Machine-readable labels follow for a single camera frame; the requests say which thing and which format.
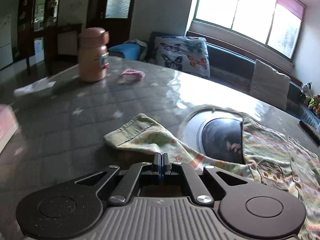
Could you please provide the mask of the colourful plush toys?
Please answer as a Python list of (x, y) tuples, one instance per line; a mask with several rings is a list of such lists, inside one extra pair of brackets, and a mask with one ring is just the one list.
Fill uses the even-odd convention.
[(314, 95), (308, 100), (308, 109), (312, 111), (312, 113), (319, 118), (320, 114), (320, 95)]

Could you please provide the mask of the pink cartoon face bottle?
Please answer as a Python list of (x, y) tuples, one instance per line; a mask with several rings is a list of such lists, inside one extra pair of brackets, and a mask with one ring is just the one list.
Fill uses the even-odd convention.
[(106, 77), (108, 62), (107, 44), (109, 33), (103, 28), (87, 28), (80, 35), (78, 64), (80, 78), (97, 82)]

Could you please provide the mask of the black white plush toy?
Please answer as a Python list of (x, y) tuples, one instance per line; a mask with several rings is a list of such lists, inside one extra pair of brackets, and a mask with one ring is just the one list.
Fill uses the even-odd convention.
[(305, 94), (305, 96), (312, 97), (312, 94), (311, 94), (311, 86), (312, 86), (312, 82), (306, 82), (306, 83), (303, 85), (302, 91), (303, 91), (303, 93)]

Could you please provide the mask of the small pink toy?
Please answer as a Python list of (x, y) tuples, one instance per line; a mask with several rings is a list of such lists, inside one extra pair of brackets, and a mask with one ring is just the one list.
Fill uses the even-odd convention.
[(131, 84), (143, 80), (144, 77), (145, 73), (142, 70), (126, 69), (121, 73), (118, 83)]

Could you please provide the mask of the butterfly print pillow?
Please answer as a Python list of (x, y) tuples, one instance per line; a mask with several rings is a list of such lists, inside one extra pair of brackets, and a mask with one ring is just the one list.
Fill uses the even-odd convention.
[(155, 60), (159, 66), (200, 77), (210, 77), (206, 39), (188, 36), (156, 37)]

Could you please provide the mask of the beige square cushion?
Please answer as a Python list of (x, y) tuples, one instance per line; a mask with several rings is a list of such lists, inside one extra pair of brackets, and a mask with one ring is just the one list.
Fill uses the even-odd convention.
[(281, 74), (260, 60), (256, 60), (249, 94), (256, 99), (285, 111), (290, 81), (287, 75)]

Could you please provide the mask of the dark wooden door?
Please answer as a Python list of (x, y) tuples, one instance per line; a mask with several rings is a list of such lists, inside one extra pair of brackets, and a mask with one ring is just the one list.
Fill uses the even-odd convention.
[(100, 27), (109, 32), (108, 47), (129, 39), (135, 0), (89, 0), (86, 28)]

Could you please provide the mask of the window with frame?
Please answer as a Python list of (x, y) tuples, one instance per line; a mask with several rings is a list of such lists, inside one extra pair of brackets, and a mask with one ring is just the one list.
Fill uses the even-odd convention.
[(197, 0), (194, 20), (258, 42), (288, 60), (303, 22), (276, 0)]

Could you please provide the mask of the white refrigerator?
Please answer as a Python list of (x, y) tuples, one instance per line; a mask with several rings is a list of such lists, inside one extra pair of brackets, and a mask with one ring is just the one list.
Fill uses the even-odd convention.
[(11, 15), (7, 15), (1, 17), (0, 21), (0, 69), (12, 62)]

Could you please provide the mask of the blue folded cloth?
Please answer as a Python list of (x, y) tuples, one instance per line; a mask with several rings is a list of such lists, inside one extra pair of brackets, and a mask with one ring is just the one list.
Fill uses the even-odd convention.
[(129, 60), (138, 60), (140, 57), (140, 45), (136, 43), (123, 43), (108, 49), (110, 56), (117, 56)]

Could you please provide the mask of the white paper on table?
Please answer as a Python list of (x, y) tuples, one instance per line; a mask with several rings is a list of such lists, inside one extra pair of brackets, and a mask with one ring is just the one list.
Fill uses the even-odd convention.
[(27, 86), (15, 89), (13, 94), (16, 98), (27, 95), (38, 97), (49, 96), (52, 94), (55, 84), (55, 81), (50, 81), (48, 77), (45, 77)]

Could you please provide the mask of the dark wooden cabinet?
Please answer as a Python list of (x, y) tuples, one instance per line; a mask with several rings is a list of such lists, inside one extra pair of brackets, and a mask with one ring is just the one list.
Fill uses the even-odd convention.
[(37, 53), (48, 64), (60, 58), (75, 60), (82, 24), (59, 24), (59, 9), (60, 0), (18, 0), (17, 46), (27, 69)]

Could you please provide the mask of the colourful patterned children's garment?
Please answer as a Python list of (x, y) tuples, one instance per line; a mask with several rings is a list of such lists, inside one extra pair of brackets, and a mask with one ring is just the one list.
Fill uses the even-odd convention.
[(196, 170), (213, 165), (244, 178), (287, 191), (306, 208), (300, 239), (319, 239), (319, 159), (291, 137), (262, 126), (247, 114), (243, 118), (243, 164), (207, 157), (174, 137), (164, 126), (140, 113), (104, 135), (117, 150), (146, 154), (167, 153), (170, 162), (188, 163)]

